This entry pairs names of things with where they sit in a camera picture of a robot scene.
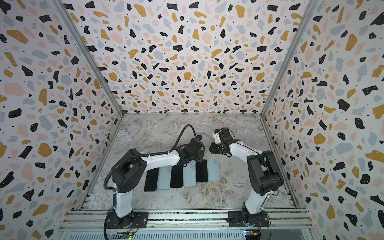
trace side wall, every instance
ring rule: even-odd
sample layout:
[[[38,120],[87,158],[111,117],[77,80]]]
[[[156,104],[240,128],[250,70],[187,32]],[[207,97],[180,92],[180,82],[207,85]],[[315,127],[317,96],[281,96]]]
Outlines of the side wall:
[[[383,11],[320,1],[265,116],[319,239],[384,239]]]
[[[50,1],[0,6],[0,239],[53,239],[118,116]]]
[[[258,112],[307,1],[65,0],[124,112]]]

